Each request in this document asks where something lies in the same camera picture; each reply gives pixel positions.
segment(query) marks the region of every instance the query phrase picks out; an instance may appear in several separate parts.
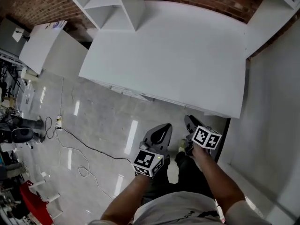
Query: white cable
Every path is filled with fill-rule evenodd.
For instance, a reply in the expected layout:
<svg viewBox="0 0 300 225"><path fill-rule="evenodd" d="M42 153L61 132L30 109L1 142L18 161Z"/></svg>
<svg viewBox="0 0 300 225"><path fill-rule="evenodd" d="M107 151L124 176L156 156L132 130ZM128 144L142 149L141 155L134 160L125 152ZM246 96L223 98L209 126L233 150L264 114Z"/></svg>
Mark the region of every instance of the white cable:
<svg viewBox="0 0 300 225"><path fill-rule="evenodd" d="M60 94L60 116L61 116L62 92L63 92L63 89L64 89L64 77L62 78L62 86L61 86L61 94ZM103 190L101 189L101 187L99 186L99 183L98 183L98 181L97 181L96 176L90 172L90 163L89 163L88 159L84 156L83 152L81 152L79 149L76 149L76 148L70 148L70 147L66 147L66 146L62 145L62 143L60 142L60 139L59 139L59 137L58 137L58 134L57 134L56 130L55 130L54 132L55 132L55 136L56 136L56 138L57 138L57 141L58 141L58 143L59 143L59 151L60 151L60 147L68 148L68 149L72 149L72 150L79 151L79 152L82 154L82 156L85 158L85 160L88 162L88 169L86 169L86 168L85 168L84 166L82 166L82 165L78 165L77 168L78 168L78 172L79 172L80 176L82 176L82 178L87 178L87 177L90 176L90 175L93 176L94 179L96 180L96 183L97 183L98 188L99 188L104 194L106 194L110 199L112 199L105 191L103 191ZM80 169L85 170L85 171L87 172L87 175L83 175L83 174L80 172Z"/></svg>
<svg viewBox="0 0 300 225"><path fill-rule="evenodd" d="M67 147L67 146L62 145L62 143L60 142L60 139L59 139L58 134L57 134L56 131L55 131L55 135L56 135L56 138L57 138L57 140L58 140L58 142L59 142L59 146L62 146L63 148L68 148L68 149L72 149L72 150L79 151L79 152L82 154L82 156L85 158L85 160L88 162L88 169L86 169L86 168L85 168L84 166L82 166L82 165L78 165L78 167L77 167L77 168L78 168L78 172L79 172L79 174L82 176L82 178L87 178L87 177L90 176L90 175L93 176L94 179L96 180L96 183L97 183L98 188L99 188L104 194L106 194L110 199L112 199L105 191L103 191L103 190L101 189L101 187L100 187L99 184L98 184L98 181L97 181L96 176L90 172L90 163L89 163L88 159L84 156L83 152L81 152L81 150L79 150L79 149L76 149L76 148L70 148L70 147ZM83 174L80 172L80 169L85 170L85 171L87 172L87 175L83 175Z"/></svg>
<svg viewBox="0 0 300 225"><path fill-rule="evenodd" d="M60 116L61 116L61 106L62 106L62 91L64 89L64 77L62 78L62 86L61 86L61 95L60 95Z"/></svg>

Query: fiducial marker cube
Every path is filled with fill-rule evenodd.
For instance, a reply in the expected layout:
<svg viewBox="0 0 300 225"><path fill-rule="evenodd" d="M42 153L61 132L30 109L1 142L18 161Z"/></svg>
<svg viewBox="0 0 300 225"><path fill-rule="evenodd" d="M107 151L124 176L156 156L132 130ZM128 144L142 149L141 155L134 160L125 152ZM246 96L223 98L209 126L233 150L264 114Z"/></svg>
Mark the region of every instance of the fiducial marker cube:
<svg viewBox="0 0 300 225"><path fill-rule="evenodd" d="M198 126L192 140L205 149L216 149L221 134L209 127Z"/></svg>
<svg viewBox="0 0 300 225"><path fill-rule="evenodd" d="M164 165L164 156L139 149L139 152L131 165L136 172L153 177Z"/></svg>

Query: power strip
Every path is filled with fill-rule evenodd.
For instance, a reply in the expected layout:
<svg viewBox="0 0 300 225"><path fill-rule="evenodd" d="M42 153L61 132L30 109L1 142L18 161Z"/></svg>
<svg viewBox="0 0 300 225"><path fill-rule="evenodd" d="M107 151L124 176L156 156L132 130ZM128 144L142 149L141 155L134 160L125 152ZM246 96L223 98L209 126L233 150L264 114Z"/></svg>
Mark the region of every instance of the power strip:
<svg viewBox="0 0 300 225"><path fill-rule="evenodd" d="M62 117L57 116L56 123L55 123L56 130L61 130L62 129L61 121L62 121Z"/></svg>

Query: hand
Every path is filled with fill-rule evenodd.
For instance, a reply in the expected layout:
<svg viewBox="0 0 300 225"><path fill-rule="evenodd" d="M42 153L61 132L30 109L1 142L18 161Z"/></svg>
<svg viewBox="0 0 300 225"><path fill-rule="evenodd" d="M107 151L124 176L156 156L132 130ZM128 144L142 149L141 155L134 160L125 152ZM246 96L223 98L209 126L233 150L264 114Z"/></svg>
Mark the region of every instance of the hand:
<svg viewBox="0 0 300 225"><path fill-rule="evenodd" d="M151 177L149 177L149 176L146 176L146 175L144 175L144 174L141 174L141 173L138 173L137 175L136 175L136 179L138 179L138 180L140 180L140 181L144 181L144 182L149 182L150 180L151 180Z"/></svg>
<svg viewBox="0 0 300 225"><path fill-rule="evenodd" d="M193 149L193 155L194 155L194 157L199 156L199 155L201 155L203 153L206 153L205 149L202 148L200 145L198 145L196 143L193 143L193 147L194 147L194 149Z"/></svg>

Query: red object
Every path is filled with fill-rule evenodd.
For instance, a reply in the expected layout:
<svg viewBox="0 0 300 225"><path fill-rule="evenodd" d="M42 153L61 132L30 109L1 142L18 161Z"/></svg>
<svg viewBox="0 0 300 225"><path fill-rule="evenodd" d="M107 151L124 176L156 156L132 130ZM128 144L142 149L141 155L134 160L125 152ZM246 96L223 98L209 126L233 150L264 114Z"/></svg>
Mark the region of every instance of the red object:
<svg viewBox="0 0 300 225"><path fill-rule="evenodd" d="M33 184L31 181L27 181L20 186L21 195L28 208L28 210L36 217L36 219L42 225L51 225L53 220L51 219L47 211L47 202L42 201L42 199L30 192L28 184Z"/></svg>

